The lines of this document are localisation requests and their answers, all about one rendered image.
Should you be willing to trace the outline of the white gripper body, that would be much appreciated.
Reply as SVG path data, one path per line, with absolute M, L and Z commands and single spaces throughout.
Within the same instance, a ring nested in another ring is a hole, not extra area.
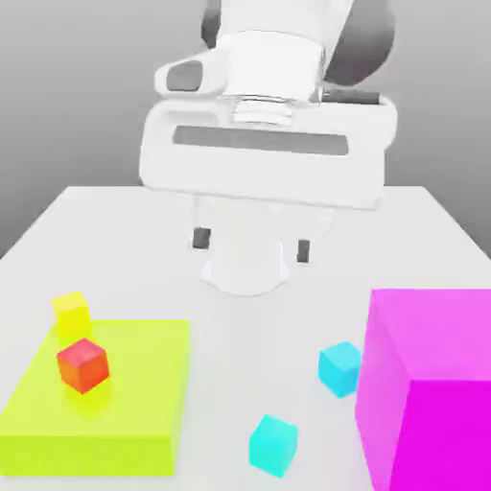
M 385 184 L 395 105 L 277 104 L 271 125 L 229 100 L 164 100 L 149 113 L 139 175 L 154 190 L 369 209 Z

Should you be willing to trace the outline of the small cyan cube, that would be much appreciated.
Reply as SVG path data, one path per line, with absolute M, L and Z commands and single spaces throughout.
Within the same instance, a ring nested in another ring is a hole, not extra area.
M 361 352 L 349 341 L 343 341 L 320 351 L 318 378 L 338 398 L 357 390 Z

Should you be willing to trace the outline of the small yellow cube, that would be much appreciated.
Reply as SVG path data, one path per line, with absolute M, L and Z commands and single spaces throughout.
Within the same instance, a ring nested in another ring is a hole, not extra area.
M 70 292 L 52 300 L 55 327 L 61 338 L 86 337 L 92 329 L 88 304 L 81 292 Z

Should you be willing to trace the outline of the small red cube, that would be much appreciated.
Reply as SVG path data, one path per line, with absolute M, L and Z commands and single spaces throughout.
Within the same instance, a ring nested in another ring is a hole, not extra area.
M 106 351 L 90 339 L 79 339 L 57 353 L 61 379 L 85 394 L 109 377 Z

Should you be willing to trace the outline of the small turquoise cube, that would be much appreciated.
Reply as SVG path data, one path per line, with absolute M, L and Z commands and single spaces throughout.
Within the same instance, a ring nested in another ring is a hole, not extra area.
M 266 414 L 249 439 L 249 464 L 283 478 L 296 454 L 297 444 L 296 425 Z

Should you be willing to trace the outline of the large yellow-green box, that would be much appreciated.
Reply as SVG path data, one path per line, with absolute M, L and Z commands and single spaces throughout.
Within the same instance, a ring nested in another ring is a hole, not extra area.
M 186 320 L 93 323 L 109 376 L 85 394 L 62 381 L 55 332 L 0 411 L 0 475 L 170 476 L 190 370 Z

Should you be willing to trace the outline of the large magenta box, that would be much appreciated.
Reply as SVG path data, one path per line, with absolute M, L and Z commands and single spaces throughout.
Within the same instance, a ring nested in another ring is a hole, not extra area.
M 355 414 L 375 491 L 491 491 L 491 289 L 373 291 Z

